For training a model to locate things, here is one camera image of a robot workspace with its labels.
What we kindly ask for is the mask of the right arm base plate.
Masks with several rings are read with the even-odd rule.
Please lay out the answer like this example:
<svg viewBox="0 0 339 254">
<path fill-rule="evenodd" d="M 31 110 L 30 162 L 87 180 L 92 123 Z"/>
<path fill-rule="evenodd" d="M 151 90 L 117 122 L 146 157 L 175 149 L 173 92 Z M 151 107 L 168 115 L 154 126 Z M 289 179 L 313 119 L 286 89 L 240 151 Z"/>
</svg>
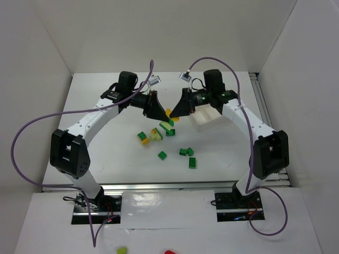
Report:
<svg viewBox="0 0 339 254">
<path fill-rule="evenodd" d="M 265 220 L 260 194 L 255 192 L 244 200 L 236 203 L 231 193 L 215 193 L 215 199 L 210 202 L 216 208 L 217 222 L 236 222 Z"/>
</svg>

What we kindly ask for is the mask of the green lego plate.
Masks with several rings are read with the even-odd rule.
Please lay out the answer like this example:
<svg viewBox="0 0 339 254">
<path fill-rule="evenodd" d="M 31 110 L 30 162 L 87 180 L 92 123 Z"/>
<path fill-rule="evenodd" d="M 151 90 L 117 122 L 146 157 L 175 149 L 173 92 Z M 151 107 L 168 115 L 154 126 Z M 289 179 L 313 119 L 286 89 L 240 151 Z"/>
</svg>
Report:
<svg viewBox="0 0 339 254">
<path fill-rule="evenodd" d="M 159 123 L 159 126 L 162 127 L 164 130 L 171 130 L 174 127 L 174 121 L 172 119 L 169 119 L 168 122 L 161 121 Z"/>
</svg>

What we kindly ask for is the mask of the white divided plastic container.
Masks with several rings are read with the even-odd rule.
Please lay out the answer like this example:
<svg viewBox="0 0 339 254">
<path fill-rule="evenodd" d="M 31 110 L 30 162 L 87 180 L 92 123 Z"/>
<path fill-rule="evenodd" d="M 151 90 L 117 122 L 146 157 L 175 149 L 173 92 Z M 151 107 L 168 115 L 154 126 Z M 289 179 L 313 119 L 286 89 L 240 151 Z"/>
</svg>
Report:
<svg viewBox="0 0 339 254">
<path fill-rule="evenodd" d="M 189 120 L 197 132 L 203 132 L 216 126 L 230 123 L 228 118 L 210 105 L 196 107 L 195 112 L 189 116 Z"/>
</svg>

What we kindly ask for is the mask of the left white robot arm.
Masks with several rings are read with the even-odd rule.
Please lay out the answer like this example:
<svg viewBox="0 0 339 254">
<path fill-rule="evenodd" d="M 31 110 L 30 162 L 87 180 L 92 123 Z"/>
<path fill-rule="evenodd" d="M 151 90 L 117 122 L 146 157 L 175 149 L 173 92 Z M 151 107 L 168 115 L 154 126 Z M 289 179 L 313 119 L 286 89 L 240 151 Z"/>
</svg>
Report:
<svg viewBox="0 0 339 254">
<path fill-rule="evenodd" d="M 137 92 L 137 82 L 135 73 L 122 71 L 118 82 L 100 96 L 93 111 L 68 129 L 56 129 L 51 135 L 50 164 L 84 191 L 89 202 L 100 209 L 106 208 L 111 198 L 104 194 L 103 187 L 90 172 L 88 147 L 93 138 L 128 106 L 142 109 L 143 115 L 149 119 L 168 121 L 157 91 Z"/>
</svg>

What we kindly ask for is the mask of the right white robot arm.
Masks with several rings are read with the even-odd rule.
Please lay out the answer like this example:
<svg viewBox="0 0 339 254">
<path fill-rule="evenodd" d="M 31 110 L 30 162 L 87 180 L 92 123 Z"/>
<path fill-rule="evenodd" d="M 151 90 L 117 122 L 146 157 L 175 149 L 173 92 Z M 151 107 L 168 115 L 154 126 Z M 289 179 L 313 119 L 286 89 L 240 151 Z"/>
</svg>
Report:
<svg viewBox="0 0 339 254">
<path fill-rule="evenodd" d="M 288 135 L 263 123 L 245 106 L 238 93 L 227 90 L 220 70 L 207 70 L 203 76 L 204 88 L 195 92 L 184 88 L 170 117 L 189 116 L 196 107 L 209 104 L 246 135 L 250 142 L 249 170 L 233 184 L 231 193 L 221 200 L 223 204 L 244 208 L 271 174 L 288 166 Z"/>
</svg>

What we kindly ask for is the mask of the small green lego brick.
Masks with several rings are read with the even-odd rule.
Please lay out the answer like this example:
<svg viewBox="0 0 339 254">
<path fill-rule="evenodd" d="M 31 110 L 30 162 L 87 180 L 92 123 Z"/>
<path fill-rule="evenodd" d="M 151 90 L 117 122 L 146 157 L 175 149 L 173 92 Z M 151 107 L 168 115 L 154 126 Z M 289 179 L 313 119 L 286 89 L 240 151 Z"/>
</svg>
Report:
<svg viewBox="0 0 339 254">
<path fill-rule="evenodd" d="M 167 154 L 164 151 L 161 151 L 157 156 L 162 161 L 167 158 Z"/>
</svg>

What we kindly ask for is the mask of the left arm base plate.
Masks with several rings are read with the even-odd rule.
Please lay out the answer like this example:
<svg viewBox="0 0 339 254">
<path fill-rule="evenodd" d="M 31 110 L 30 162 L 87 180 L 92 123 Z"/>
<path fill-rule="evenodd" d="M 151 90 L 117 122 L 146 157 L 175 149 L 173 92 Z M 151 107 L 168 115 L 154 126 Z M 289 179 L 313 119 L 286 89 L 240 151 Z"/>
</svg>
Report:
<svg viewBox="0 0 339 254">
<path fill-rule="evenodd" d="M 74 205 L 72 225 L 86 225 L 90 223 L 87 205 L 82 194 L 79 193 L 76 197 L 64 196 L 63 201 L 72 202 Z M 107 221 L 107 224 L 120 224 L 121 205 L 121 194 L 107 196 L 107 199 L 100 206 L 90 203 L 92 223 L 102 224 L 104 220 L 110 219 Z"/>
</svg>

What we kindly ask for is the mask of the pale green lego brick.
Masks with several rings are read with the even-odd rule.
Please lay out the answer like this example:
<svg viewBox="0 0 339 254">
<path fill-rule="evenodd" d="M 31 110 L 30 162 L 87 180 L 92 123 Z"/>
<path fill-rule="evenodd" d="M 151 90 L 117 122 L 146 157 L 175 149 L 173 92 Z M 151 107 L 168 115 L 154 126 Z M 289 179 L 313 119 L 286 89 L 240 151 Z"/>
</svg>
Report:
<svg viewBox="0 0 339 254">
<path fill-rule="evenodd" d="M 159 123 L 159 126 L 163 128 L 166 132 L 168 132 L 170 129 L 172 129 L 172 126 L 168 122 L 161 121 Z"/>
</svg>

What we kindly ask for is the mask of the green two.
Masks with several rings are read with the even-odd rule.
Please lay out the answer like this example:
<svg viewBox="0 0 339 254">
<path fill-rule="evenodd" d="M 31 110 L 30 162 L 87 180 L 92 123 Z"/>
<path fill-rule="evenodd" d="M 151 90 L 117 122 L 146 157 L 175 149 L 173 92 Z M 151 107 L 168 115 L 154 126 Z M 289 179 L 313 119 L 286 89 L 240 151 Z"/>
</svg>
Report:
<svg viewBox="0 0 339 254">
<path fill-rule="evenodd" d="M 194 157 L 189 158 L 189 168 L 196 169 L 197 168 L 197 160 Z"/>
<path fill-rule="evenodd" d="M 168 132 L 166 132 L 166 136 L 168 137 L 175 136 L 175 129 L 170 129 Z"/>
</svg>

